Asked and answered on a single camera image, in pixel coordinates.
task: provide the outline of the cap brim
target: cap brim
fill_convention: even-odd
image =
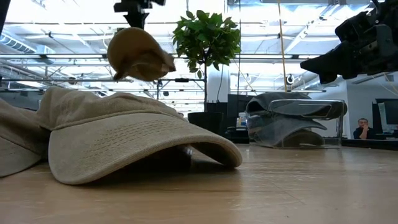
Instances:
[[[302,129],[327,129],[324,125],[311,119],[291,118],[280,114],[272,118],[257,116],[254,118],[255,120],[251,119],[248,125],[250,125],[251,129],[256,130],[254,139],[267,147],[274,147],[280,144],[283,139]]]
[[[319,112],[328,114],[331,105],[325,105],[318,101],[311,100],[292,100],[292,101],[273,101],[270,105],[269,110],[292,116],[316,116]]]
[[[242,163],[229,140],[164,114],[124,114],[51,133],[49,164],[64,184],[85,184],[170,147],[191,144],[229,167]]]
[[[40,160],[39,155],[0,137],[0,177],[26,170]]]

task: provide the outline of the black planter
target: black planter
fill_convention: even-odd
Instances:
[[[189,123],[204,128],[215,134],[220,134],[223,122],[223,113],[218,112],[197,112],[189,113]]]

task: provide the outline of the person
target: person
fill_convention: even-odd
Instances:
[[[369,121],[366,118],[359,119],[358,126],[354,131],[355,139],[376,139],[376,132],[373,128],[369,127]]]

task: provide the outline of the wooden table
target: wooden table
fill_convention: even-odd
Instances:
[[[394,151],[240,148],[235,171],[201,162],[190,173],[129,172],[79,187],[41,164],[0,179],[0,223],[398,222]]]

